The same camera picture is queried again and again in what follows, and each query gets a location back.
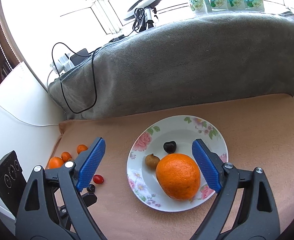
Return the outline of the red cherry tomato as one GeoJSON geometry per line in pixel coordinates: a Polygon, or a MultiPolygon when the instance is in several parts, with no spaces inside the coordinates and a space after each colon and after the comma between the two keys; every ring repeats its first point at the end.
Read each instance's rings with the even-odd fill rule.
{"type": "Polygon", "coordinates": [[[99,175],[99,174],[95,174],[95,175],[93,176],[93,182],[94,182],[95,184],[100,185],[100,184],[102,184],[102,183],[104,182],[104,178],[103,178],[103,176],[101,176],[101,175],[99,175]]]}

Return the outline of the small mandarin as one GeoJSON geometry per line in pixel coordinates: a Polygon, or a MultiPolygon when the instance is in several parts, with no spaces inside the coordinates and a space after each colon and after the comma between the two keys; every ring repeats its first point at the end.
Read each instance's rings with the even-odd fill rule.
{"type": "Polygon", "coordinates": [[[69,161],[69,160],[71,160],[72,159],[72,156],[71,156],[71,154],[69,153],[69,152],[62,152],[62,154],[61,154],[61,159],[63,160],[63,162],[65,163],[65,162],[67,162],[67,161],[69,161]]]}
{"type": "Polygon", "coordinates": [[[64,164],[64,161],[60,157],[52,157],[49,160],[49,169],[60,168],[64,164]]]}
{"type": "Polygon", "coordinates": [[[84,152],[86,150],[88,150],[88,147],[84,144],[80,144],[76,148],[77,154],[80,154],[81,152],[84,152]]]}

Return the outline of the large orange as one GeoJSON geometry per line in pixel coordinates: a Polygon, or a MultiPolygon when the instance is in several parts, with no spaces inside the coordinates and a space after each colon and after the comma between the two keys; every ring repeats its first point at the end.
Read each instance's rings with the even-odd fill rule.
{"type": "Polygon", "coordinates": [[[182,153],[163,157],[156,167],[156,178],[165,194],[177,201],[193,198],[201,182],[197,163],[182,153]]]}

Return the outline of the dark cherry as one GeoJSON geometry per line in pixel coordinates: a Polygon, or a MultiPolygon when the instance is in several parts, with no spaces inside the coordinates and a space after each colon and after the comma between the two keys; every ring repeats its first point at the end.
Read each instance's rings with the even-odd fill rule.
{"type": "Polygon", "coordinates": [[[165,150],[165,152],[167,152],[168,154],[172,154],[176,152],[177,149],[177,144],[175,141],[168,141],[165,142],[163,144],[163,149],[165,150]]]}

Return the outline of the peach seat cover cloth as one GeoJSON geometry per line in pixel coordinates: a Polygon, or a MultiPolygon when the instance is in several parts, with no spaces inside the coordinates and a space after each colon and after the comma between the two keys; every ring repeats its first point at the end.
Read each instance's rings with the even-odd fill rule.
{"type": "Polygon", "coordinates": [[[104,183],[96,187],[90,213],[108,239],[189,239],[210,209],[214,196],[188,211],[154,210],[137,198],[146,194],[141,172],[127,178],[130,149],[151,124],[172,115],[193,115],[212,123],[223,135],[230,161],[240,169],[262,167],[276,200],[280,228],[294,219],[294,99],[287,94],[187,106],[105,120],[69,120],[59,124],[53,154],[76,154],[80,144],[96,137],[106,141],[97,170],[104,183]]]}

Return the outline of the floral white plate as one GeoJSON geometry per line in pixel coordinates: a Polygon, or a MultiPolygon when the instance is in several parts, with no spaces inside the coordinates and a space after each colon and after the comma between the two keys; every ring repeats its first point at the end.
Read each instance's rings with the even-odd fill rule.
{"type": "Polygon", "coordinates": [[[201,205],[215,193],[193,157],[196,139],[224,163],[228,161],[221,132],[196,116],[159,120],[135,140],[126,172],[131,190],[141,202],[158,211],[180,212],[201,205]]]}

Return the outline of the brown longan on plate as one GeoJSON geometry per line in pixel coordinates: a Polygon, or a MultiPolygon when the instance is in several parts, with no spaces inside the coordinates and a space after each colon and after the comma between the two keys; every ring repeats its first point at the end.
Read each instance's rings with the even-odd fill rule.
{"type": "Polygon", "coordinates": [[[145,165],[151,169],[156,170],[158,163],[160,162],[159,157],[155,156],[154,154],[149,154],[145,158],[145,165]]]}

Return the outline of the black power adapter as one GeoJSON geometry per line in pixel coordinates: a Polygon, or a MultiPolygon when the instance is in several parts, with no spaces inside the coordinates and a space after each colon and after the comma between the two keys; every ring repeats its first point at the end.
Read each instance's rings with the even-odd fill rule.
{"type": "Polygon", "coordinates": [[[70,61],[75,65],[81,64],[83,61],[85,61],[88,57],[90,57],[90,54],[86,48],[78,51],[77,53],[73,54],[69,59],[70,61]]]}

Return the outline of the grey blanket on backrest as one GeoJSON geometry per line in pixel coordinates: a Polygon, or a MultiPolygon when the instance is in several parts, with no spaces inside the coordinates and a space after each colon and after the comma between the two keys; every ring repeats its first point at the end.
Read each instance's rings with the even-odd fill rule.
{"type": "Polygon", "coordinates": [[[52,82],[68,119],[294,95],[294,14],[209,14],[109,43],[52,82]]]}

